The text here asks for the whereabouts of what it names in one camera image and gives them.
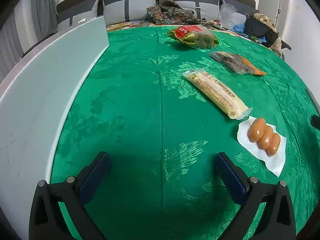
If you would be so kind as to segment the grey curtain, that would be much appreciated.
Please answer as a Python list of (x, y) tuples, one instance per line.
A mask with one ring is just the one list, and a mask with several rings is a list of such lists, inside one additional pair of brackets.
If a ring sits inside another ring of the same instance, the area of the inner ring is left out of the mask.
[(1, 80), (56, 30), (56, 0), (20, 0), (1, 27)]

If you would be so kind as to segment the grey pillow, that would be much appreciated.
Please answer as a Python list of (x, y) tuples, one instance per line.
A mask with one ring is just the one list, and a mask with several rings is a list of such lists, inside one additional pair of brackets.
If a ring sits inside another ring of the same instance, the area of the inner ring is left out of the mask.
[(60, 32), (78, 23), (98, 16), (99, 0), (85, 0), (71, 8), (58, 13), (57, 31)]
[(232, 15), (231, 20), (233, 25), (245, 24), (247, 18), (255, 13), (259, 13), (259, 10), (235, 0), (220, 0), (220, 6), (224, 3), (231, 4), (236, 8), (236, 12)]
[(191, 10), (198, 19), (217, 20), (219, 0), (173, 0), (184, 10)]
[(156, 5), (156, 0), (103, 0), (106, 25), (138, 21), (148, 18), (146, 9)]

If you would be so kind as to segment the grey pillow far right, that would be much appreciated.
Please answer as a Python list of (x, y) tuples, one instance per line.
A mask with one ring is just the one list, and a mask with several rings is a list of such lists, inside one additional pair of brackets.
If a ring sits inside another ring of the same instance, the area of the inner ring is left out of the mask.
[(247, 18), (255, 13), (259, 13), (259, 10), (235, 0), (220, 0), (220, 6), (224, 3), (231, 4), (236, 8), (236, 12), (232, 15), (231, 20), (233, 25), (245, 24)]

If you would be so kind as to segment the white storage box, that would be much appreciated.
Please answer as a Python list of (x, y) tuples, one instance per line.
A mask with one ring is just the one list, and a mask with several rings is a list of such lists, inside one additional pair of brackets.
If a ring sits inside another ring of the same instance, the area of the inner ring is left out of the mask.
[(21, 239), (68, 112), (108, 46), (103, 17), (82, 22), (41, 42), (1, 83), (1, 209)]

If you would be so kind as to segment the white door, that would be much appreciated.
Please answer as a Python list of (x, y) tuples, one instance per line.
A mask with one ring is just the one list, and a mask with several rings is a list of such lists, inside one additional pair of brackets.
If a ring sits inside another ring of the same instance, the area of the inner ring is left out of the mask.
[(289, 0), (259, 0), (258, 10), (266, 15), (276, 26), (276, 30), (282, 34), (289, 6)]

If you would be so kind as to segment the grey pillow centre right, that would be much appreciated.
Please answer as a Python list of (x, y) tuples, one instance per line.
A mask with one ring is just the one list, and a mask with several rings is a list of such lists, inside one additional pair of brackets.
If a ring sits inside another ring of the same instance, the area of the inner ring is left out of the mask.
[(191, 10), (198, 19), (217, 20), (219, 0), (173, 0), (184, 10)]

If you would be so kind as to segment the clear plastic bag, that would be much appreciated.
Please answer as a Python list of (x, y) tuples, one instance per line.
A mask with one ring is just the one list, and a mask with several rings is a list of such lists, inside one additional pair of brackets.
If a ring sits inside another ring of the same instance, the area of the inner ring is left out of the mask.
[(232, 21), (232, 15), (236, 12), (236, 7), (228, 4), (228, 3), (223, 3), (220, 7), (220, 11), (218, 14), (218, 20), (220, 21), (220, 24), (226, 28), (229, 29), (233, 25), (231, 23)]

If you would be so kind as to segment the white pack of eggs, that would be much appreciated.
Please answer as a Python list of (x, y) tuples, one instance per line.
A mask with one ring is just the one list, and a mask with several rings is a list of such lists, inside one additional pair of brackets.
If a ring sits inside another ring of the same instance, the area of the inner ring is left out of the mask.
[(263, 118), (249, 116), (238, 126), (237, 140), (248, 152), (265, 163), (266, 168), (279, 177), (286, 160), (287, 138)]

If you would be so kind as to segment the floral patterned cloth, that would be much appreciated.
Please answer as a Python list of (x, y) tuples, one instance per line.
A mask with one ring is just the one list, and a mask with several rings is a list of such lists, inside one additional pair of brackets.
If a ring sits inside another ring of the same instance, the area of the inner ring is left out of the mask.
[(173, 0), (163, 0), (160, 5), (148, 7), (146, 12), (149, 19), (155, 24), (195, 25), (202, 23), (202, 20), (195, 17), (192, 10), (182, 9)]

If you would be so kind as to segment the long yellow snack bar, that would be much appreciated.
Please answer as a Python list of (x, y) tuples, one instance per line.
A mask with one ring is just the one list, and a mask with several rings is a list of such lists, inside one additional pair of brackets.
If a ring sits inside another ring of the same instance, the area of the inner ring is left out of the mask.
[(252, 111), (244, 102), (222, 81), (209, 74), (204, 69), (193, 69), (183, 73), (183, 76), (207, 96), (230, 119), (241, 120)]

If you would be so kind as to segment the grey pillow far left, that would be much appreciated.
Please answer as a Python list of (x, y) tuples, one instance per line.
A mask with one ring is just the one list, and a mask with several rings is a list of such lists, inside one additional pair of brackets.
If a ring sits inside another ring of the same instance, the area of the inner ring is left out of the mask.
[(98, 16), (99, 0), (85, 0), (71, 8), (58, 13), (57, 31), (60, 32), (78, 23)]

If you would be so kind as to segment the pile of clothes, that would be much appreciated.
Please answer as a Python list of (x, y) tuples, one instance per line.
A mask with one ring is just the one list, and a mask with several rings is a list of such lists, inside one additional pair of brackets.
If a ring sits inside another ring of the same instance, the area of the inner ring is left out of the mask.
[(261, 13), (249, 16), (244, 24), (235, 25), (231, 31), (269, 48), (283, 60), (285, 56), (282, 49), (291, 50), (291, 47), (281, 39), (274, 23)]

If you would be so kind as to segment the red green nut bag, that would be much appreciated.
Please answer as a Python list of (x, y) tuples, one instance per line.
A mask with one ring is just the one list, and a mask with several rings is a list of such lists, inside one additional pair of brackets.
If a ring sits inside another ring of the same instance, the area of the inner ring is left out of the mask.
[(219, 44), (216, 35), (201, 24), (180, 25), (171, 29), (167, 36), (195, 49), (212, 49)]

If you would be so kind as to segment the dark snack orange-edged pouch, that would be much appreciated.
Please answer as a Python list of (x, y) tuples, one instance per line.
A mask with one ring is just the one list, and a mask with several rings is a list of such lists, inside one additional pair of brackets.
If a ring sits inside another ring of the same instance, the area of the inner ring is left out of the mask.
[(228, 53), (225, 51), (214, 51), (210, 54), (210, 57), (216, 62), (222, 64), (225, 67), (230, 68), (234, 72), (244, 75), (259, 75), (264, 76), (267, 73), (258, 69), (252, 63), (250, 63), (246, 58), (235, 53)]

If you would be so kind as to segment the green embroidered bedspread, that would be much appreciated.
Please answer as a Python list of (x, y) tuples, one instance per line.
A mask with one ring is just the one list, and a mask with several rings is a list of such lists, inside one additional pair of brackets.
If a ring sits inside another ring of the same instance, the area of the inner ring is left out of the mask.
[[(275, 53), (217, 33), (217, 49), (244, 56), (264, 76), (240, 75), (169, 38), (168, 27), (108, 34), (110, 46), (93, 67), (68, 113), (56, 149), (52, 183), (78, 174), (101, 151), (111, 169), (86, 210), (108, 239), (217, 239), (236, 205), (213, 173), (225, 152), (248, 176), (287, 182), (296, 229), (319, 201), (319, 131), (305, 83)], [(287, 138), (280, 177), (237, 141), (230, 119), (183, 73), (203, 68), (224, 82)]]

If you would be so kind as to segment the grey pillow centre left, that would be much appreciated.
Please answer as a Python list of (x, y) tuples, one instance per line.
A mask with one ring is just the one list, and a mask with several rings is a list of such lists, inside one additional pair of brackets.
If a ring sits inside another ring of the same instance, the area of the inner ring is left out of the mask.
[(103, 0), (106, 25), (138, 21), (148, 18), (146, 9), (156, 5), (156, 0)]

